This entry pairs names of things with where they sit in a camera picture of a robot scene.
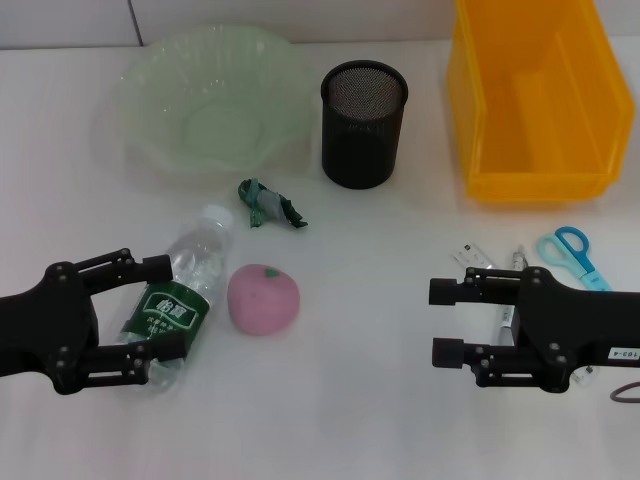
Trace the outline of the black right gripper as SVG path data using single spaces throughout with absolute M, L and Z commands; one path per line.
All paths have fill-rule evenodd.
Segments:
M 579 368 L 639 366 L 637 292 L 574 289 L 542 267 L 522 272 L 467 268 L 461 282 L 430 280 L 430 305 L 457 303 L 517 303 L 517 342 L 537 354 L 514 346 L 434 338 L 432 365 L 467 365 L 478 387 L 540 387 L 564 393 Z

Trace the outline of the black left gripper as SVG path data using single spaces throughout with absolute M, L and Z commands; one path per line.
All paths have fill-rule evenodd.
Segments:
M 186 357 L 184 335 L 93 348 L 98 334 L 90 294 L 172 279 L 167 254 L 138 263 L 128 248 L 49 266 L 36 286 L 1 299 L 1 375 L 43 374 L 60 395 L 83 388 L 147 384 L 152 360 Z

